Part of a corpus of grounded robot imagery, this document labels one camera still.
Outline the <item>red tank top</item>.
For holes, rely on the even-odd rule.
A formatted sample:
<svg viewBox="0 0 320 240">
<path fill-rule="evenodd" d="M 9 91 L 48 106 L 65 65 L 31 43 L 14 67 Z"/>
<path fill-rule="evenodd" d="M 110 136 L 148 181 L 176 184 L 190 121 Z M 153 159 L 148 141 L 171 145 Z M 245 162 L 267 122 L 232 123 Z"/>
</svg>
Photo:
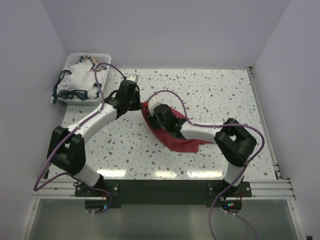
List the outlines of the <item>red tank top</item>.
<svg viewBox="0 0 320 240">
<path fill-rule="evenodd" d="M 152 123 L 149 121 L 148 116 L 150 115 L 148 104 L 142 102 L 141 113 L 142 116 L 150 128 L 151 132 L 155 137 L 165 145 L 170 151 L 178 153 L 196 153 L 199 151 L 200 145 L 211 144 L 212 142 L 198 140 L 198 139 L 179 139 L 172 137 L 168 132 L 162 128 L 154 128 Z"/>
</svg>

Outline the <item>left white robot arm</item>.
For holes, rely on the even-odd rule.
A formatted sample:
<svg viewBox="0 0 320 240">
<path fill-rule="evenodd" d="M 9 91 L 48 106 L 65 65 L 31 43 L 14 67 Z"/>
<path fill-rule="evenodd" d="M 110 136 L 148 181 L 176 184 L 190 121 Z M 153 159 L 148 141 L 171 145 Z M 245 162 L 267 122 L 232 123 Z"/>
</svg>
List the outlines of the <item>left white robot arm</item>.
<svg viewBox="0 0 320 240">
<path fill-rule="evenodd" d="M 119 119 L 128 111 L 139 111 L 141 106 L 138 76 L 129 75 L 87 117 L 66 128 L 56 127 L 48 149 L 50 163 L 86 184 L 86 191 L 99 196 L 106 188 L 104 178 L 86 163 L 86 143 L 102 128 Z"/>
</svg>

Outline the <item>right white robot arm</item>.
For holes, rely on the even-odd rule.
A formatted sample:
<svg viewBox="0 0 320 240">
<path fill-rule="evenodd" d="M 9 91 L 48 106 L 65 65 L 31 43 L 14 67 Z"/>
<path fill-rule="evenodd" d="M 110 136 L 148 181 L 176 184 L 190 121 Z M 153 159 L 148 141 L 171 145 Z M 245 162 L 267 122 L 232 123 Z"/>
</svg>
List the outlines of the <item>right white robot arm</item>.
<svg viewBox="0 0 320 240">
<path fill-rule="evenodd" d="M 242 170 L 257 141 L 243 126 L 233 126 L 238 121 L 228 118 L 222 127 L 203 127 L 201 123 L 189 123 L 182 113 L 158 102 L 145 104 L 141 112 L 152 133 L 172 152 L 196 153 L 201 144 L 216 144 L 228 162 L 223 192 L 233 197 L 241 190 Z"/>
</svg>

